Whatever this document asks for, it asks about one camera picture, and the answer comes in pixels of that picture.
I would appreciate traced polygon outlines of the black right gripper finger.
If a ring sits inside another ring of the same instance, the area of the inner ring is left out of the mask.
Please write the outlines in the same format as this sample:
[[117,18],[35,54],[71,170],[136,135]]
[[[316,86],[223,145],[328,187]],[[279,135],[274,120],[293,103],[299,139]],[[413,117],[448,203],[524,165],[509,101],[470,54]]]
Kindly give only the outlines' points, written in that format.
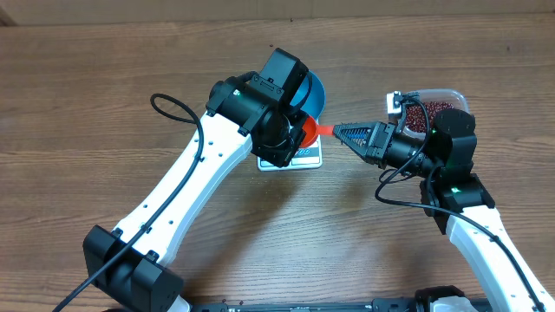
[[371,146],[365,139],[351,139],[347,137],[338,137],[338,139],[360,159],[366,163],[372,162],[370,157]]
[[367,138],[376,122],[343,123],[334,125],[333,135],[337,138]]

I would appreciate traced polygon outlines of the orange scoop with blue handle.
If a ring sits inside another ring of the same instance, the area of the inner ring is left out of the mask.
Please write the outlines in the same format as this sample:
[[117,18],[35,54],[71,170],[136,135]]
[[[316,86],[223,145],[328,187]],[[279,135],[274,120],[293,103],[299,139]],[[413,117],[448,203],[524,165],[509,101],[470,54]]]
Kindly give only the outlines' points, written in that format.
[[333,135],[333,127],[334,125],[320,125],[313,117],[309,116],[302,127],[305,136],[300,147],[311,146],[320,136],[330,136],[338,139]]

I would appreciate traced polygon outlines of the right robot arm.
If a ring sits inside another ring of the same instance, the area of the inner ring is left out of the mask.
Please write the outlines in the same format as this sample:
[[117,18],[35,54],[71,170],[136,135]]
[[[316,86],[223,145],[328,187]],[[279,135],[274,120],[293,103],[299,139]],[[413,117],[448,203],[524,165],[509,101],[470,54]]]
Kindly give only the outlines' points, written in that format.
[[475,118],[459,109],[435,117],[424,141],[379,121],[337,125],[333,134],[365,162],[420,176],[422,208],[459,250],[494,311],[552,311],[554,299],[532,273],[472,171]]

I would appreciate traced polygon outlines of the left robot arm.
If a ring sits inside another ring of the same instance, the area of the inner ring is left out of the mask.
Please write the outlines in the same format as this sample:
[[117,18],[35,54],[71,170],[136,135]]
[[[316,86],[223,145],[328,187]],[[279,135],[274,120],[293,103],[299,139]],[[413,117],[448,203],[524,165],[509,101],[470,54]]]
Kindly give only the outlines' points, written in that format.
[[168,269],[223,179],[251,153],[289,165],[308,117],[293,101],[308,68],[275,49],[260,72],[218,81],[186,149],[152,192],[111,231],[94,226],[83,241],[87,285],[131,311],[189,311],[183,280]]

